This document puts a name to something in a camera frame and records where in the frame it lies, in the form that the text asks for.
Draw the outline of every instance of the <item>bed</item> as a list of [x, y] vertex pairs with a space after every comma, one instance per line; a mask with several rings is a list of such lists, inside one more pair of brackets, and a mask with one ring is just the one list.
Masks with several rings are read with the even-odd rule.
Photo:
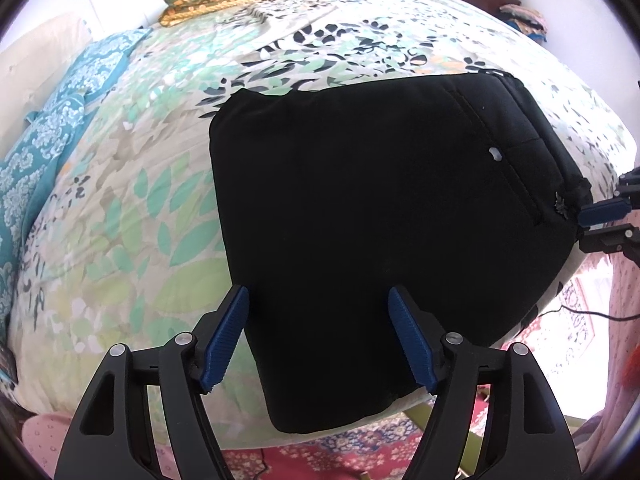
[[[28, 233], [8, 333], [19, 374], [11, 396], [35, 413], [72, 413], [111, 345], [164, 344], [217, 307], [230, 277], [208, 130], [233, 92], [480, 68], [521, 79], [590, 180], [594, 200], [612, 195], [636, 154], [620, 119], [542, 47], [462, 1], [259, 0], [155, 26], [100, 100]], [[330, 116], [320, 120], [331, 127]], [[581, 260], [575, 251], [558, 282]], [[557, 291], [555, 283], [546, 301]], [[328, 351], [341, 362], [349, 349]], [[349, 428], [427, 395], [417, 390]], [[273, 427], [244, 336], [204, 403], [224, 449], [322, 436]], [[156, 441], [166, 444], [156, 390], [150, 407]]]

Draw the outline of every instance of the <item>pink fabric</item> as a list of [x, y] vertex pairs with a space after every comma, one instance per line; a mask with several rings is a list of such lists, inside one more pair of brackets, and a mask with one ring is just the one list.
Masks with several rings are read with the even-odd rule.
[[[70, 424], [69, 415], [51, 413], [31, 417], [22, 427], [24, 447], [51, 478], [56, 471], [60, 448]], [[162, 474], [172, 480], [180, 480], [171, 448], [156, 446], [156, 451]]]
[[[36, 462], [53, 476], [68, 415], [53, 413], [28, 420], [22, 440]], [[422, 431], [404, 414], [356, 430], [293, 446], [224, 450], [236, 480], [401, 480], [420, 442]], [[177, 480], [178, 469], [169, 447], [157, 446], [164, 476]]]
[[[640, 226], [640, 211], [633, 211], [623, 221], [617, 223]], [[627, 260], [622, 253], [612, 254], [609, 258], [613, 265], [609, 313], [618, 317], [640, 314], [640, 269], [631, 260]], [[620, 385], [626, 362], [639, 344], [640, 319], [609, 323], [607, 399], [602, 411], [602, 421], [578, 452], [583, 470], [593, 464], [603, 453], [640, 394], [640, 388], [628, 390]]]

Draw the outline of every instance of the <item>stacked fabric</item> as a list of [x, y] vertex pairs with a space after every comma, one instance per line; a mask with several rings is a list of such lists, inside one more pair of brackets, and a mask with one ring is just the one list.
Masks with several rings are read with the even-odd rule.
[[536, 43], [546, 41], [546, 20], [537, 10], [520, 5], [503, 5], [498, 17]]

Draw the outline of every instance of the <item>green leaf print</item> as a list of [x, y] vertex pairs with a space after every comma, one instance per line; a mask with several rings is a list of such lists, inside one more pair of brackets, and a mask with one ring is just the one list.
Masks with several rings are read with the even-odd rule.
[[211, 213], [216, 208], [216, 205], [216, 189], [212, 187], [205, 195], [204, 199], [202, 199], [202, 204], [200, 204], [200, 215]]
[[142, 245], [142, 219], [137, 207], [132, 207], [122, 215], [120, 236], [122, 244], [129, 251], [129, 254], [137, 255]]
[[86, 266], [86, 275], [92, 282], [97, 282], [102, 277], [102, 271], [97, 264], [90, 263]]
[[132, 334], [137, 334], [142, 330], [142, 323], [145, 320], [145, 297], [138, 296], [136, 303], [129, 313], [129, 325]]
[[146, 170], [142, 168], [136, 179], [136, 183], [133, 185], [133, 192], [138, 198], [144, 198], [146, 196], [146, 190], [149, 186], [149, 180], [146, 177]]
[[117, 329], [120, 324], [113, 316], [110, 316], [107, 312], [102, 315], [102, 330], [114, 330]]
[[318, 70], [323, 65], [324, 65], [324, 59], [322, 57], [318, 56], [317, 59], [312, 59], [311, 61], [309, 61], [309, 63], [307, 63], [305, 66], [303, 66], [300, 69], [300, 72], [302, 72], [302, 73], [313, 72], [314, 70]]
[[151, 218], [156, 218], [164, 202], [169, 196], [171, 190], [171, 168], [166, 168], [151, 186], [149, 190], [149, 196], [146, 197], [146, 210], [149, 212]]
[[173, 163], [171, 167], [172, 175], [174, 176], [174, 178], [180, 178], [184, 173], [184, 170], [186, 170], [188, 167], [189, 167], [189, 152], [186, 152], [186, 153], [183, 153], [178, 158], [178, 160], [176, 160]]
[[171, 233], [167, 224], [162, 222], [158, 228], [158, 249], [162, 254], [171, 255]]
[[103, 306], [122, 304], [128, 297], [131, 285], [126, 276], [111, 276], [94, 283], [90, 293], [94, 301]]
[[66, 332], [61, 332], [58, 335], [58, 343], [62, 346], [65, 352], [69, 352], [74, 348], [74, 344], [71, 342], [71, 337]]
[[131, 261], [129, 253], [127, 253], [127, 250], [123, 246], [116, 245], [111, 250], [111, 257], [118, 270], [126, 272], [127, 274], [129, 272], [133, 272], [133, 262]]
[[180, 186], [178, 186], [178, 189], [175, 190], [175, 193], [171, 197], [171, 201], [169, 202], [170, 213], [173, 213], [187, 201], [191, 193], [193, 193], [193, 190], [198, 185], [198, 181], [200, 180], [201, 176], [202, 172], [199, 171], [195, 175], [190, 176], [187, 180], [180, 184]]
[[89, 250], [94, 254], [100, 254], [107, 250], [109, 241], [104, 236], [98, 235], [89, 243]]
[[107, 209], [107, 215], [104, 219], [104, 232], [113, 240], [118, 236], [120, 231], [120, 213], [122, 206], [119, 198], [114, 198]]
[[188, 313], [216, 307], [231, 286], [224, 258], [199, 260], [177, 269], [152, 304], [158, 312]]
[[162, 346], [180, 332], [188, 332], [192, 327], [177, 317], [161, 317], [145, 326], [145, 334], [152, 346]]
[[71, 332], [78, 338], [84, 339], [94, 333], [94, 326], [88, 319], [81, 317], [76, 319], [71, 325]]
[[171, 257], [170, 267], [193, 260], [213, 241], [220, 230], [218, 219], [203, 222], [184, 235]]
[[116, 266], [108, 256], [103, 256], [100, 259], [100, 270], [102, 271], [103, 276], [108, 276], [109, 274], [115, 272]]
[[196, 218], [200, 199], [201, 197], [197, 193], [193, 193], [183, 206], [178, 209], [178, 214], [175, 219], [176, 237], [182, 236], [193, 222], [193, 219]]
[[144, 276], [145, 272], [146, 272], [146, 268], [149, 264], [149, 256], [147, 256], [144, 261], [140, 264], [140, 266], [138, 267], [137, 273], [138, 273], [138, 279], [142, 278], [142, 276]]

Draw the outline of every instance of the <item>blue patterned pillow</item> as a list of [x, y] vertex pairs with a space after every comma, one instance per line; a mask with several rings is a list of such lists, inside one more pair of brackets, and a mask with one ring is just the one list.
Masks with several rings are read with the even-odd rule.
[[86, 105], [105, 95], [127, 69], [129, 54], [150, 32], [150, 28], [128, 30], [90, 44], [66, 71], [44, 111], [72, 93], [84, 94]]
[[82, 94], [68, 95], [39, 114], [0, 162], [0, 342], [6, 341], [22, 245], [90, 120]]

